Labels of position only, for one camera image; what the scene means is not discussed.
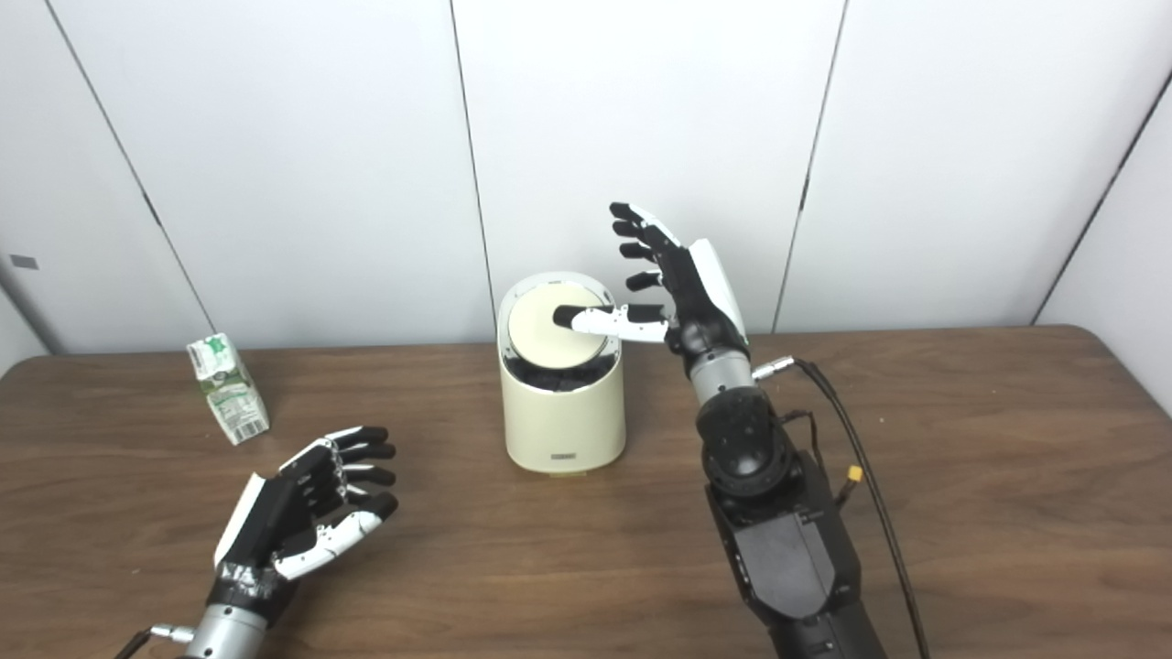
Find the white robotic finger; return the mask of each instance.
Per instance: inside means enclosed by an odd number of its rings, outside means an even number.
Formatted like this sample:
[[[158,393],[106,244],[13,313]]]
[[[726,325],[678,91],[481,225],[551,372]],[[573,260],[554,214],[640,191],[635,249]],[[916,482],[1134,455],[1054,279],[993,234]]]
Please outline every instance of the white robotic finger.
[[[634,308],[629,305],[622,305],[609,310],[606,307],[560,306],[554,312],[553,321],[584,334],[618,337],[624,341],[662,344],[668,328],[668,319],[663,318],[662,308],[659,305],[641,305]],[[575,313],[570,317],[563,310],[572,310]]]
[[[320,524],[316,543],[311,549],[278,558],[273,568],[286,579],[301,578],[357,544],[367,534],[379,528],[382,519],[369,510],[355,510],[335,525]]]

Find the robotic hand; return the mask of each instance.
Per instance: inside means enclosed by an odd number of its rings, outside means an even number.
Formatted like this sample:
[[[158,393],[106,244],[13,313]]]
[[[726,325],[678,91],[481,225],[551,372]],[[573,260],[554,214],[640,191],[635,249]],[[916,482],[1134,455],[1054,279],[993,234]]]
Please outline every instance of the robotic hand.
[[[561,306],[554,322],[578,332],[666,341],[683,358],[700,401],[696,429],[708,477],[708,502],[741,596],[769,629],[786,659],[885,659],[860,597],[861,566],[822,469],[797,450],[757,380],[796,360],[757,371],[741,312],[708,240],[684,247],[654,216],[611,204],[614,232],[635,243],[627,258],[659,269],[627,279],[641,291],[661,285],[675,301],[662,306]]]
[[[184,659],[254,657],[299,579],[354,546],[398,507],[390,492],[372,495],[355,484],[393,485],[394,474],[363,461],[394,455],[384,428],[357,427],[315,440],[271,478],[253,474],[216,546],[216,579],[199,626],[156,625],[143,634],[186,644]],[[321,521],[347,504],[356,508]],[[129,655],[123,652],[120,657]]]

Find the black robotic finger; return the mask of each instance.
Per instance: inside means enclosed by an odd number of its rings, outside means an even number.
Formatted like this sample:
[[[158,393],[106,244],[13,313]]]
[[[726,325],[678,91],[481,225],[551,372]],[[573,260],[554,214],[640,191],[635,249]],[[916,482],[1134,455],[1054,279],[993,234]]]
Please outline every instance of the black robotic finger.
[[[338,494],[338,490],[331,492],[321,492],[320,501],[309,502],[309,511],[313,514],[314,518],[325,517],[334,510],[338,510],[346,503],[346,501]]]
[[[642,229],[624,219],[615,220],[611,224],[611,229],[614,230],[615,236],[622,238],[642,239],[643,237]]]
[[[627,305],[627,320],[631,322],[661,322],[667,320],[663,315],[663,305]]]
[[[362,504],[370,501],[370,492],[357,485],[346,485],[346,503]]]
[[[619,245],[619,253],[628,259],[647,259],[655,263],[655,252],[642,243],[624,243]]]
[[[374,512],[381,519],[390,517],[398,509],[398,500],[390,492],[379,492],[370,501],[359,507],[364,512]]]
[[[395,474],[374,464],[347,464],[342,468],[350,483],[374,483],[389,488],[395,484]]]
[[[343,464],[352,464],[360,460],[390,460],[395,457],[395,444],[356,444],[352,448],[339,451]]]
[[[631,204],[624,202],[613,202],[611,204],[611,215],[615,219],[624,219],[634,224],[641,224],[643,217],[631,209]]]
[[[380,444],[387,441],[390,434],[380,426],[361,426],[349,430],[329,433],[327,439],[333,440],[339,450],[350,448],[356,444]]]
[[[639,291],[645,291],[652,286],[662,286],[663,276],[656,270],[648,270],[647,272],[638,272],[627,278],[627,290],[635,293]]]

